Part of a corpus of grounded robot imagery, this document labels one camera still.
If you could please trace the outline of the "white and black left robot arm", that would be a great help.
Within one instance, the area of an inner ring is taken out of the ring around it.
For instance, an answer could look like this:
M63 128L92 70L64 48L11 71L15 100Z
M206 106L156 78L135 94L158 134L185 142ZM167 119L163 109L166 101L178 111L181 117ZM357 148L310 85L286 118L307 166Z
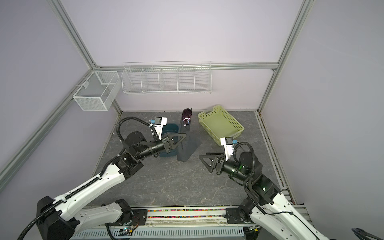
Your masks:
M147 141L141 132L135 131L123 137L121 126L127 121L137 121L151 130L153 140ZM36 217L22 230L19 239L26 237L32 227L37 226L44 240L69 240L84 230L110 223L129 223L133 218L132 209L125 200L109 205L86 209L86 205L112 187L128 180L142 167L142 160L170 153L188 137L187 133L164 133L167 119L156 117L143 121L126 117L116 125L122 150L109 160L102 170L65 194L55 198L46 196L38 202Z

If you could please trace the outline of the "purple metallic spoon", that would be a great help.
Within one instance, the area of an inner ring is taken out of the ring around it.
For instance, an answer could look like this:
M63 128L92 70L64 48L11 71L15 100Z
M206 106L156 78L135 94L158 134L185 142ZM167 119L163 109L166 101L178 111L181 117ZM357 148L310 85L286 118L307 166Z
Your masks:
M190 108L185 108L182 112L182 120L184 118L191 118L192 117L192 109Z

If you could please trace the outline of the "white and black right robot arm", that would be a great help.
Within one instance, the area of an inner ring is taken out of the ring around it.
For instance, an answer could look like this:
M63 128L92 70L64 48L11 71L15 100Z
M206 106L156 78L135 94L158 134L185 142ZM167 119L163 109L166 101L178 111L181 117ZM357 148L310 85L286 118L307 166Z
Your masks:
M325 240L327 237L312 226L288 201L282 190L262 173L250 143L225 138L225 152L200 155L210 173L228 177L244 188L247 197L239 205L237 220L253 223L278 240Z

